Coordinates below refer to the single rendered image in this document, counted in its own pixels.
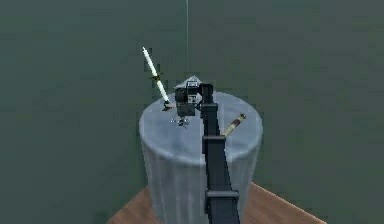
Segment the grey pyramid shaped object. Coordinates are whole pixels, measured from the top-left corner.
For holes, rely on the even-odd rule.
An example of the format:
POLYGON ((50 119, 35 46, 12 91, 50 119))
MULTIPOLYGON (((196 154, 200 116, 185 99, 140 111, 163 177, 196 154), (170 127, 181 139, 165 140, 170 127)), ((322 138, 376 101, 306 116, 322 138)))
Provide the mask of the grey pyramid shaped object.
POLYGON ((183 82, 177 84, 174 89, 179 89, 179 88, 187 88, 189 85, 192 87, 198 87, 201 84, 201 80, 193 75, 189 77, 188 79, 184 80, 183 82))

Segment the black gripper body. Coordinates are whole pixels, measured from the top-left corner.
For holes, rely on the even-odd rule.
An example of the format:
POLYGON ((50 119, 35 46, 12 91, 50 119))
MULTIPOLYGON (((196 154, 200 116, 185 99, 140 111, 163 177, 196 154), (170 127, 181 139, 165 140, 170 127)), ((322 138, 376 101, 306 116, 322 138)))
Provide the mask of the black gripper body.
POLYGON ((175 90, 175 101, 179 117, 194 116, 197 104, 197 89, 177 88, 175 90))

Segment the round table with grey cloth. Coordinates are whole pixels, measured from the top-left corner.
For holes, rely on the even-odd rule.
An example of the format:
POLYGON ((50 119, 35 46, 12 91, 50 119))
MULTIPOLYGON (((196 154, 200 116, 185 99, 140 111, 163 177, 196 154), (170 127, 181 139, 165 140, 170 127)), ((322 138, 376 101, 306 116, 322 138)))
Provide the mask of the round table with grey cloth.
MULTIPOLYGON (((262 142, 262 119, 240 98, 222 92, 215 92, 213 98, 221 130, 241 113, 246 115, 225 146, 231 185, 240 193, 238 211, 243 213, 262 142)), ((180 127, 172 121, 176 117, 174 110, 163 110, 159 99, 145 108, 139 121, 152 209, 161 224, 209 224, 204 213, 202 120, 195 115, 187 127, 180 127)))

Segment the tan brown striped stick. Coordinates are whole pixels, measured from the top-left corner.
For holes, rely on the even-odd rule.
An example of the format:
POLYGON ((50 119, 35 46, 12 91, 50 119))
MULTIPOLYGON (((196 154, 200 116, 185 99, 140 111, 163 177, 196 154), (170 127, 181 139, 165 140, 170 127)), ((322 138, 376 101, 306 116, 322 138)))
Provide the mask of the tan brown striped stick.
POLYGON ((230 135, 241 123, 246 119, 246 115, 241 113, 238 117, 236 117, 230 125, 226 128, 226 130, 222 133, 223 136, 227 137, 230 135))

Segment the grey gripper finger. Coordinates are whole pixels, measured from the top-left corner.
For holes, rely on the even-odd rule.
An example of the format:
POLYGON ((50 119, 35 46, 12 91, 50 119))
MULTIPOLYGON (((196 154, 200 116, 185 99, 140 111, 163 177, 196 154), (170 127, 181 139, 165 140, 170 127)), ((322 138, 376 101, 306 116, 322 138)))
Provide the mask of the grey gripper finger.
POLYGON ((186 118, 179 119, 179 120, 172 119, 171 123, 176 123, 179 127, 184 127, 184 128, 187 128, 187 126, 189 125, 189 121, 186 118))

